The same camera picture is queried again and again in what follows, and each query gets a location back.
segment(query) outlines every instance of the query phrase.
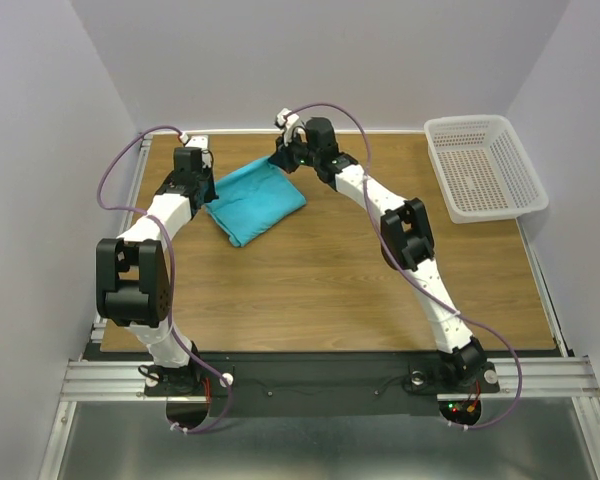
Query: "wooden table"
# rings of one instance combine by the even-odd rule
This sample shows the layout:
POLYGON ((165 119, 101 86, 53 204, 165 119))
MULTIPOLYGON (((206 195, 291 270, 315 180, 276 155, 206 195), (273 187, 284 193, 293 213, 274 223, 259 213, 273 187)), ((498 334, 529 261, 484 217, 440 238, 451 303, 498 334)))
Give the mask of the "wooden table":
MULTIPOLYGON (((210 139, 216 180, 273 152, 274 135, 210 139)), ((361 161, 357 135, 341 149, 361 161)), ((453 224, 427 154, 424 135, 372 135, 373 175, 426 205, 438 265, 456 306, 505 335, 519 349, 554 348, 514 221, 453 224)), ((137 205, 149 206, 172 169, 174 136, 153 139, 137 205)), ((245 248, 205 213, 174 241, 175 320, 206 351, 352 351, 435 349, 411 287, 391 270, 358 205, 322 184, 310 168, 290 176, 307 205, 245 248)), ((485 348, 498 340, 474 329, 485 348)), ((127 331, 108 322, 103 351, 141 351, 127 331)))

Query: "teal cloth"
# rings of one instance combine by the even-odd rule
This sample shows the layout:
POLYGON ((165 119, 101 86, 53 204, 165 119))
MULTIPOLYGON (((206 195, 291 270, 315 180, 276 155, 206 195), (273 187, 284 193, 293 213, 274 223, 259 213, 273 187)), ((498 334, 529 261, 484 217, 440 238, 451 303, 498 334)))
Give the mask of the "teal cloth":
POLYGON ((216 182, 220 198, 206 205, 234 247, 244 247, 307 203, 268 158, 251 162, 216 182))

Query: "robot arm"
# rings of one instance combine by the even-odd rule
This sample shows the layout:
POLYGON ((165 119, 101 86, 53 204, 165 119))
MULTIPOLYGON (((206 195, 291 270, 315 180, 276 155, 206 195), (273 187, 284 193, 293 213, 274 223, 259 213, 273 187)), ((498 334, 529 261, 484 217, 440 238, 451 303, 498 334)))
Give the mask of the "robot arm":
MULTIPOLYGON (((270 163, 287 173, 301 165, 312 166, 322 182, 367 210, 362 183, 364 169, 353 157, 340 152, 329 120, 311 118, 303 125, 297 115, 289 115, 289 110, 285 109, 278 114, 275 123, 282 135, 276 140, 276 152, 270 157, 270 163), (302 140, 300 131, 306 141, 302 140)), ((393 258, 417 285, 454 307, 438 272, 424 204, 418 198, 406 200, 394 194, 373 178, 367 181, 367 193, 369 214, 379 225, 393 258)), ((393 268, 384 249, 382 253, 393 268)), ((470 381, 487 362, 480 342, 456 315, 420 291, 415 290, 415 293, 433 330, 443 362, 458 381, 470 381)))
MULTIPOLYGON (((206 137, 193 137, 174 150, 174 169, 157 190, 147 214, 166 227, 170 238, 214 200, 212 155, 206 137)), ((191 340, 167 319, 171 292, 163 251, 166 242, 154 221, 143 216, 117 238, 96 248, 98 313, 135 334, 162 369, 193 369, 174 335, 193 352, 191 340), (124 274, 137 270, 137 278, 124 274)))

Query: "white plastic basket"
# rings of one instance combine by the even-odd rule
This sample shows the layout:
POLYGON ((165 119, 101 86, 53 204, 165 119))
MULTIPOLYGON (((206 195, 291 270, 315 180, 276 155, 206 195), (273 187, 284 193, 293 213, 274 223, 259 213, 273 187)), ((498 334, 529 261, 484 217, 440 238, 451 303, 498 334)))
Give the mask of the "white plastic basket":
POLYGON ((547 194, 506 118, 438 118, 424 131, 454 223, 516 218, 547 207, 547 194))

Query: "bolt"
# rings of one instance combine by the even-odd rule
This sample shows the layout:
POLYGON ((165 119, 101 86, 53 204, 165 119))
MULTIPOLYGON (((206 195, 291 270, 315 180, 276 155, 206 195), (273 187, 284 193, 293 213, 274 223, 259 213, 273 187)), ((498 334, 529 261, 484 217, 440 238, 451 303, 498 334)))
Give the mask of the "bolt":
POLYGON ((220 386, 227 388, 227 385, 233 385, 233 375, 230 373, 223 373, 222 380, 220 380, 220 386))
POLYGON ((416 387, 424 385, 424 378, 424 374, 422 372, 419 372, 418 370, 414 370, 413 372, 411 372, 411 383, 414 384, 416 387))
POLYGON ((153 378, 145 378, 144 380, 144 384, 148 387, 148 388, 153 388, 158 384, 158 381, 153 379, 153 378))
POLYGON ((491 385, 495 385, 498 383, 498 374, 495 370, 489 369, 484 372, 484 380, 491 385))

